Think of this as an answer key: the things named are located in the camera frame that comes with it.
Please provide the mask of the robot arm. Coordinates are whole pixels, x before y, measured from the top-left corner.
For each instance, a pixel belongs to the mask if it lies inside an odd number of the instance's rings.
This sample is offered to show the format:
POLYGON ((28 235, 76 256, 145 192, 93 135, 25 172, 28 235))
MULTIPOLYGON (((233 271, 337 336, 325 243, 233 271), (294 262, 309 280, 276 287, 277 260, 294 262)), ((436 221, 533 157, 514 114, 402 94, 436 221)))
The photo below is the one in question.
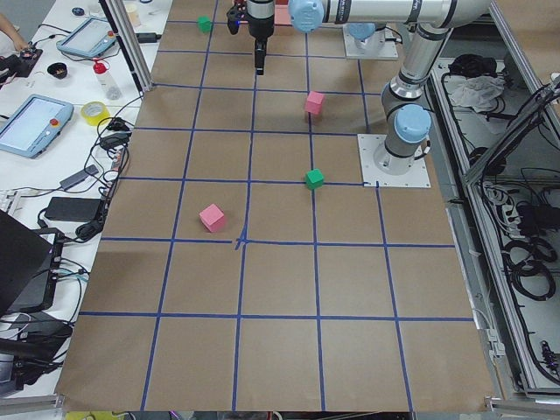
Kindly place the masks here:
POLYGON ((383 169, 409 165, 431 129, 431 117, 415 101, 452 29, 470 24, 488 1, 289 1, 294 28, 310 33, 322 24, 404 23, 416 27, 398 75, 385 88, 382 104, 388 134, 375 152, 383 169))
POLYGON ((385 23, 349 23, 345 28, 361 50, 381 48, 386 42, 385 23))

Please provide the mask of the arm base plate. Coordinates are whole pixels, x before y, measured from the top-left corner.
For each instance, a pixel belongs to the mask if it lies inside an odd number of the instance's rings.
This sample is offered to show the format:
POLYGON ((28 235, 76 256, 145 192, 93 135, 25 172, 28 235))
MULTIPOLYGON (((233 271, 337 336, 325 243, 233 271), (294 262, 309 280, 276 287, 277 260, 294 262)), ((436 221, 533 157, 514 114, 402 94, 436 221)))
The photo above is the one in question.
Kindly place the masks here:
POLYGON ((385 23, 349 23, 343 25, 345 55, 354 60, 397 60, 399 38, 385 23))
POLYGON ((430 188, 422 147, 412 157, 394 157, 385 148, 383 134, 359 134, 362 184, 365 187, 430 188))

